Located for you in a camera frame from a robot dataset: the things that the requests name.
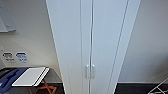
table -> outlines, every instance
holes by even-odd
[[[49,71],[47,67],[29,68],[27,69],[12,86],[28,86],[30,94],[36,94],[39,89],[47,89],[50,94],[54,94],[57,87],[48,86],[44,77]],[[44,82],[44,86],[38,87],[35,92],[32,91],[32,86],[38,86],[40,82]]]

wardrobe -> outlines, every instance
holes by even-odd
[[[140,0],[46,0],[65,94],[114,94]]]

wall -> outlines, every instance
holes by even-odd
[[[15,63],[7,67],[47,66],[53,68],[59,76],[59,66],[50,29],[45,0],[3,0],[11,14],[15,32],[0,33],[0,45],[5,52],[11,52]],[[28,63],[20,63],[17,52],[25,52]]]
[[[168,77],[168,0],[142,0],[119,83],[158,83]]]
[[[2,62],[2,60],[0,59],[0,69],[3,69],[3,68],[5,68],[5,65],[4,65],[4,63]]]

white door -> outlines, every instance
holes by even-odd
[[[107,94],[127,0],[94,0],[91,94]]]
[[[66,94],[89,94],[91,2],[46,0]]]
[[[93,1],[90,94],[114,93],[139,2]]]

tiled floor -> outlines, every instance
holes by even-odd
[[[158,84],[117,84],[115,94],[148,94],[148,92],[157,85]],[[167,90],[168,85],[162,85],[160,88]]]
[[[57,87],[55,94],[65,94],[62,84],[49,84]],[[115,94],[148,94],[157,84],[117,84]],[[162,90],[167,90],[168,85],[162,85]],[[13,87],[4,94],[30,94],[26,87]],[[49,94],[47,90],[40,90],[38,94]]]

